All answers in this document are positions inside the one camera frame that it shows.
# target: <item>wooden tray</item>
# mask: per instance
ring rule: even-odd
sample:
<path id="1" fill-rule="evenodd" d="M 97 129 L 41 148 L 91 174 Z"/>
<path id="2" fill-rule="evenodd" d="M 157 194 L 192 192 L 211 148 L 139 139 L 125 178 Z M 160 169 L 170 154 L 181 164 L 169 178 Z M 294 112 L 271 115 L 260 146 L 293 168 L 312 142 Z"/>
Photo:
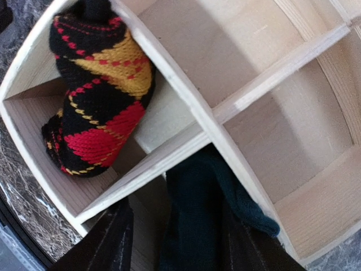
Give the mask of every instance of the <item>wooden tray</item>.
<path id="1" fill-rule="evenodd" d="M 50 22 L 74 2 L 55 1 L 33 28 L 0 88 L 0 112 L 82 235 L 85 221 L 209 143 L 301 264 L 361 228 L 361 2 L 112 0 L 162 76 L 119 161 L 88 180 L 56 169 L 40 135 L 65 90 Z"/>

